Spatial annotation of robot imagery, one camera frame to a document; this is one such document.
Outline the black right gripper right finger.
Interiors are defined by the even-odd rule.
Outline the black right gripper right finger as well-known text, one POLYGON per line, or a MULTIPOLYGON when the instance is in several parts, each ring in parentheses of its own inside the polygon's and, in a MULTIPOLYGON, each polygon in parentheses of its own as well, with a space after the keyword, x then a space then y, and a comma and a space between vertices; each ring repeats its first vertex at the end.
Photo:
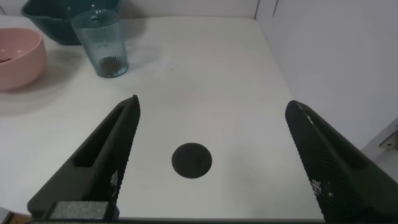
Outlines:
POLYGON ((326 222, 397 223, 397 182, 309 106, 285 119, 326 222))

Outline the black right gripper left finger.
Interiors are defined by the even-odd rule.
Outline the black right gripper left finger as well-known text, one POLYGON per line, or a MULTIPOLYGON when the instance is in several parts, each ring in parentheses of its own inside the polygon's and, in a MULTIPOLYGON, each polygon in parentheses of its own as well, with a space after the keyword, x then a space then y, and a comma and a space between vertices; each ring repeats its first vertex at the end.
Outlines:
POLYGON ((140 115, 136 95, 117 104, 29 200, 32 216, 60 201, 117 202, 140 115))

